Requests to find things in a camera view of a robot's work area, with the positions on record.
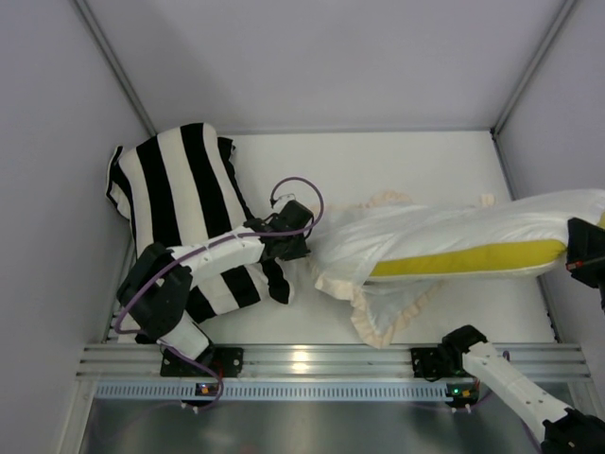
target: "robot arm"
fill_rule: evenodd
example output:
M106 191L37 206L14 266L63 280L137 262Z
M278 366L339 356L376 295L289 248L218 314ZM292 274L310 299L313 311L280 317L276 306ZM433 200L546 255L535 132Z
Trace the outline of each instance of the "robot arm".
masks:
M312 217L303 205L289 201L268 220L251 219L203 244L168 249L159 243L148 246L118 290L117 298L124 311L116 331L128 333L119 324L129 313L153 341L206 363L212 343L185 311L190 288L242 265L307 255L303 233L296 233Z
M470 325L450 333L439 345L452 375L464 372L485 383L527 424L545 454L605 452L605 423L556 399L502 358Z

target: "striped fabric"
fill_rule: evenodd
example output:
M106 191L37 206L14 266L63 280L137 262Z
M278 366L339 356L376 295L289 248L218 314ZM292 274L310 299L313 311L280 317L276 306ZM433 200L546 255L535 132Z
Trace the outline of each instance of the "striped fabric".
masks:
M165 131L123 152L108 169L107 198L130 221L137 255L153 242L197 244L253 215L235 181L233 143L207 124ZM290 286L274 261L194 282L187 312L200 323L270 296L287 304Z

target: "white floor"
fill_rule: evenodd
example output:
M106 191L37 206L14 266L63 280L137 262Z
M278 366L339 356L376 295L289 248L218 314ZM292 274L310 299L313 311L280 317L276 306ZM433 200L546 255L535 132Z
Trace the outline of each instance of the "white floor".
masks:
M236 136L237 179L256 216L284 177L316 183L327 203L358 203L386 190L420 203L478 204L481 194L509 200L486 131L272 134ZM308 204L298 183L283 188ZM210 320L203 329L221 343L359 343L346 302L297 285L291 306L272 301ZM552 342L535 279L459 280L446 284L395 342L434 342L471 323L491 341Z

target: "yellow fabric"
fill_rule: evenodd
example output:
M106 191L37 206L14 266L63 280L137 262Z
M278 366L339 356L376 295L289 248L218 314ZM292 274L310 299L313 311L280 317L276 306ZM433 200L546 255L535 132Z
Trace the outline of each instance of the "yellow fabric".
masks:
M566 245L556 239L488 244L464 251L378 262L372 276L519 270L546 265L565 249Z

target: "gray wall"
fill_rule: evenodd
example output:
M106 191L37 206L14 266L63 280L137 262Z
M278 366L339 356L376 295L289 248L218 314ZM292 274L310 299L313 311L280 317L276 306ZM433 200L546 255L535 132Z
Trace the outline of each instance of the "gray wall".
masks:
M44 453L128 237L106 164L144 133L66 0L4 0L0 62L0 452Z
M521 196L605 188L605 2L584 0L502 133ZM564 270L546 277L562 333L582 344L605 400L605 315L598 292Z
M488 128L560 0L89 0L161 131Z

